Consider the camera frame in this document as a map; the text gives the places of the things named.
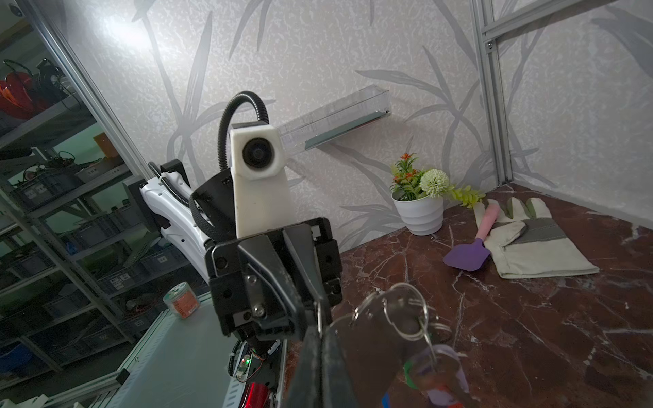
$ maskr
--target white flower pot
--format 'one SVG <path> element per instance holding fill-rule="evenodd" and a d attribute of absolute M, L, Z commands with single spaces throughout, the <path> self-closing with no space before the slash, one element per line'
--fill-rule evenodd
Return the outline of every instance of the white flower pot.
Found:
<path fill-rule="evenodd" d="M 413 201 L 399 201 L 397 198 L 392 194 L 402 221 L 414 235 L 431 235 L 442 227 L 445 211 L 442 197 L 424 197 Z"/>

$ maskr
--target white glove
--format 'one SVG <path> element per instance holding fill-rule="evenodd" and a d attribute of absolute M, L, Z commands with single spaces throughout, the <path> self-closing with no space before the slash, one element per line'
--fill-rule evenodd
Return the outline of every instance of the white glove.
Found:
<path fill-rule="evenodd" d="M 595 274 L 590 264 L 553 221 L 540 198 L 529 198 L 526 205 L 513 197 L 508 201 L 508 217 L 502 211 L 484 245 L 504 279 L 574 276 Z M 474 204 L 477 227 L 485 214 L 483 203 Z"/>

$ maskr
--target purple trowel blade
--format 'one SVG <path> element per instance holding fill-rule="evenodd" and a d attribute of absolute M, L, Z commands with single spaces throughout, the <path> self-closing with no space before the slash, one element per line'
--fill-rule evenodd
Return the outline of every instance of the purple trowel blade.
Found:
<path fill-rule="evenodd" d="M 445 256 L 445 264 L 472 272 L 483 265 L 490 251 L 483 246 L 483 240 L 476 238 L 474 243 L 464 243 L 456 245 Z"/>

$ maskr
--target pink trowel handle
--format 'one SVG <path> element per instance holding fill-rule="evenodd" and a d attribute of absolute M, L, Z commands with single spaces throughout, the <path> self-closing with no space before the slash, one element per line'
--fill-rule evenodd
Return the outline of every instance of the pink trowel handle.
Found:
<path fill-rule="evenodd" d="M 499 208 L 495 203 L 488 206 L 487 210 L 485 210 L 485 215 L 481 220 L 481 225 L 479 225 L 479 231 L 476 233 L 476 238 L 484 240 L 485 237 L 488 236 L 488 232 L 490 232 L 492 225 L 494 225 L 496 218 L 499 216 L 500 209 L 501 208 Z"/>

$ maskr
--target brown marble tabletop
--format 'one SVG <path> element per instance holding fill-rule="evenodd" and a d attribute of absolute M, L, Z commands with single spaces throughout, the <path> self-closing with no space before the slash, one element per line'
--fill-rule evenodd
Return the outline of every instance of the brown marble tabletop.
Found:
<path fill-rule="evenodd" d="M 481 407 L 653 407 L 653 232 L 518 185 L 487 198 L 511 196 L 542 198 L 600 273 L 502 279 L 491 260 L 473 273 L 446 266 L 452 245 L 476 234 L 473 212 L 454 207 L 432 236 L 403 228 L 342 253 L 344 301 L 334 316 L 375 288 L 409 282 L 450 324 L 448 344 L 468 355 L 462 365 Z M 291 347 L 287 378 L 300 348 Z M 390 405 L 426 407 L 402 377 Z"/>

